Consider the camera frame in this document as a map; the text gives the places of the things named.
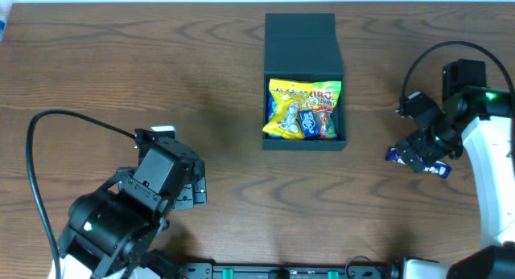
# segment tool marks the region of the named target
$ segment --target purple wrapper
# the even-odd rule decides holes
[[[395,148],[392,147],[389,152],[386,154],[385,160],[391,161],[391,162],[399,162],[405,165],[404,161],[401,158],[401,153]],[[428,166],[424,162],[424,171],[437,174],[441,178],[447,178],[449,174],[451,173],[452,167],[446,164],[445,162],[437,161],[432,166]]]

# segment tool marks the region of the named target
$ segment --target black thin wire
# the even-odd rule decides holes
[[[29,181],[31,183],[32,188],[32,194],[34,195],[35,205],[38,208],[39,216],[41,217],[41,220],[43,221],[43,226],[45,228],[45,232],[47,233],[48,243],[50,243],[50,249],[51,254],[54,259],[54,265],[56,267],[56,279],[61,278],[61,270],[60,270],[60,257],[59,257],[59,250],[57,248],[56,238],[54,237],[54,233],[52,231],[52,226],[50,225],[50,220],[48,220],[47,211],[45,210],[45,206],[43,205],[43,200],[41,199],[41,194],[39,193],[38,183],[35,179],[35,171],[34,171],[34,158],[32,156],[32,144],[34,141],[34,130],[35,125],[38,123],[38,120],[41,119],[41,117],[47,116],[49,114],[63,114],[63,115],[69,115],[73,117],[80,118],[82,120],[85,120],[87,122],[91,122],[93,124],[102,126],[106,129],[118,132],[120,134],[123,134],[127,137],[130,137],[132,139],[135,139],[136,137],[126,132],[123,129],[116,128],[114,126],[108,125],[102,121],[98,121],[96,119],[93,119],[91,117],[87,117],[85,115],[74,113],[73,111],[68,110],[47,110],[43,111],[41,113],[36,114],[31,120],[31,123],[29,124],[29,129],[27,131],[27,144],[25,145],[25,156],[27,160],[27,172],[29,176]]]
[[[379,272],[379,275],[380,277],[382,278],[382,272],[379,270],[379,268],[373,263],[372,260],[370,260],[368,257],[366,256],[362,256],[362,255],[359,255],[359,256],[354,256],[353,258],[351,258],[351,260],[347,261],[347,264],[345,265],[345,276],[347,276],[348,279],[354,279],[353,277],[351,277],[349,274],[348,274],[348,267],[351,266],[351,264],[353,263],[353,261],[355,259],[365,259],[367,260],[368,262],[372,263],[373,267]]]
[[[408,88],[408,82],[410,81],[411,73],[413,73],[413,71],[417,67],[418,63],[420,63],[420,61],[422,61],[422,59],[427,54],[431,53],[432,51],[434,51],[440,47],[450,46],[450,45],[461,45],[461,46],[474,48],[477,51],[480,51],[481,53],[485,54],[488,58],[490,58],[493,61],[493,63],[499,68],[499,70],[501,70],[502,76],[506,80],[506,84],[508,85],[509,93],[512,97],[512,133],[511,133],[510,140],[511,140],[511,154],[512,154],[512,158],[513,158],[512,165],[513,165],[513,171],[515,171],[515,121],[513,121],[515,119],[515,89],[513,88],[512,79],[510,78],[505,66],[499,61],[499,59],[497,57],[494,56],[494,54],[492,54],[487,49],[485,49],[479,45],[476,45],[474,43],[470,43],[470,42],[466,42],[466,41],[443,42],[443,43],[436,44],[433,47],[430,47],[429,49],[427,49],[425,52],[423,52],[420,55],[420,57],[418,57],[418,59],[415,60],[413,65],[411,65],[410,70],[408,70],[408,72],[406,73],[406,77],[404,78],[404,83],[402,84],[401,96],[399,97],[399,113],[401,115],[404,115],[404,106],[405,106],[405,103],[407,100],[406,90]]]

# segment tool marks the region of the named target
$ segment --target black box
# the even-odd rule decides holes
[[[334,14],[266,14],[263,126],[271,78],[301,82],[342,81],[340,97],[331,115],[338,138],[300,141],[272,139],[264,133],[264,150],[342,150],[347,145],[344,65],[336,40]]]

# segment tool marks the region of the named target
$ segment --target wooden surface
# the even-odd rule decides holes
[[[343,152],[262,151],[267,12],[335,12],[347,80]],[[123,129],[173,124],[206,162],[208,204],[171,215],[153,244],[220,263],[340,264],[411,255],[453,263],[479,248],[480,217],[466,155],[448,180],[412,174],[384,155],[414,123],[396,113],[408,67],[428,47],[466,39],[515,75],[515,8],[491,3],[14,5],[0,47],[0,277],[46,277],[51,253],[25,165],[29,120],[71,109]],[[431,54],[409,92],[439,98]],[[504,87],[488,62],[489,82]],[[35,135],[39,186],[58,236],[68,207],[119,166],[128,139],[70,117]]]

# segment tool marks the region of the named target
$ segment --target white plastic part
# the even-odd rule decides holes
[[[61,264],[61,279],[89,279],[91,274],[93,273],[88,267],[84,266],[80,263],[75,257],[71,255],[67,255],[64,259],[60,259]],[[110,276],[105,277],[105,279],[120,279],[122,278],[123,272],[125,269],[122,269]],[[56,278],[56,267],[54,266],[54,261],[51,262],[51,270],[48,275],[48,279]],[[161,277],[154,273],[152,270],[148,268],[137,267],[132,274],[130,274],[129,279],[160,279]]]
[[[476,179],[481,214],[481,248],[515,241],[515,178],[510,118],[476,118],[462,133]]]
[[[445,279],[450,265],[411,259],[404,264],[403,279]]]
[[[155,132],[162,132],[162,131],[175,131],[175,127],[173,125],[158,125],[158,126],[152,126],[150,127]]]

